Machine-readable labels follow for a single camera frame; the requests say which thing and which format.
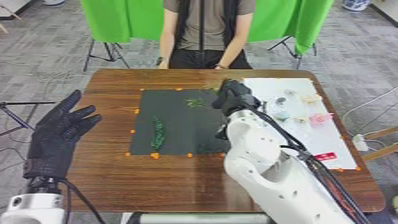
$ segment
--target person's arm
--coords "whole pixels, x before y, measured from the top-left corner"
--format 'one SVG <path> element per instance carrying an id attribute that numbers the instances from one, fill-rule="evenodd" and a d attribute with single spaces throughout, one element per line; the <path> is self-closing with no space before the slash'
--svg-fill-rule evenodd
<path id="1" fill-rule="evenodd" d="M 169 69 L 169 60 L 174 49 L 174 34 L 178 25 L 178 13 L 165 9 L 163 13 L 163 32 L 160 37 L 160 57 L 163 62 L 158 69 Z"/>
<path id="2" fill-rule="evenodd" d="M 219 62 L 219 65 L 222 67 L 229 67 L 242 49 L 245 47 L 245 42 L 249 38 L 249 31 L 251 31 L 251 25 L 252 25 L 252 13 L 247 15 L 240 15 L 236 18 L 236 32 L 235 32 L 235 38 L 227 45 L 226 53 Z"/>

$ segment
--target dark t-shirt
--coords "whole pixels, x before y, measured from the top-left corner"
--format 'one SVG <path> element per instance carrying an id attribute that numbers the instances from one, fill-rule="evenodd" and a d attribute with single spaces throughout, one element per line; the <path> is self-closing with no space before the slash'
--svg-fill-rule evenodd
<path id="1" fill-rule="evenodd" d="M 199 0 L 190 0 L 190 14 L 179 49 L 199 50 Z M 256 0 L 240 0 L 238 15 L 254 13 Z M 163 7 L 178 12 L 179 0 L 163 0 Z M 224 46 L 224 0 L 204 1 L 204 49 L 226 50 Z"/>

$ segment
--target orange marker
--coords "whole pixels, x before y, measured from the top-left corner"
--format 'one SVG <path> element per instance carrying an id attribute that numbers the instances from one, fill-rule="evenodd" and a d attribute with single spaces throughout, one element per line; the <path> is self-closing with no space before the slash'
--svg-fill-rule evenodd
<path id="1" fill-rule="evenodd" d="M 155 160 L 158 160 L 158 158 L 160 158 L 160 154 L 158 154 L 156 152 L 153 152 L 153 153 L 151 153 L 151 157 L 153 157 Z"/>

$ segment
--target green backdrop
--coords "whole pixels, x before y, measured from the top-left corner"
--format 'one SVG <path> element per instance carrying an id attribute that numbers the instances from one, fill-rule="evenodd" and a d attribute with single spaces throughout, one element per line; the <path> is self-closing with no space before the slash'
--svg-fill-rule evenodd
<path id="1" fill-rule="evenodd" d="M 316 42 L 334 0 L 256 0 L 249 42 L 295 37 L 295 52 Z M 160 39 L 163 0 L 82 0 L 92 37 L 101 42 Z"/>

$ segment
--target person's hand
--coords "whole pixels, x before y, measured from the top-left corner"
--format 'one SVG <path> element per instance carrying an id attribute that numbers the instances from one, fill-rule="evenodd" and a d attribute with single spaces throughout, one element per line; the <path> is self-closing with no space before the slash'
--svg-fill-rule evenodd
<path id="1" fill-rule="evenodd" d="M 215 65 L 215 69 L 217 69 L 217 70 L 220 70 L 220 69 L 227 69 L 227 66 L 217 64 L 217 65 Z"/>
<path id="2" fill-rule="evenodd" d="M 158 65 L 158 69 L 169 69 L 169 62 L 162 61 L 160 65 Z"/>
<path id="3" fill-rule="evenodd" d="M 66 178 L 76 142 L 101 121 L 101 115 L 87 117 L 96 111 L 94 106 L 69 112 L 80 99 L 76 90 L 37 123 L 23 167 L 27 179 L 39 176 Z"/>

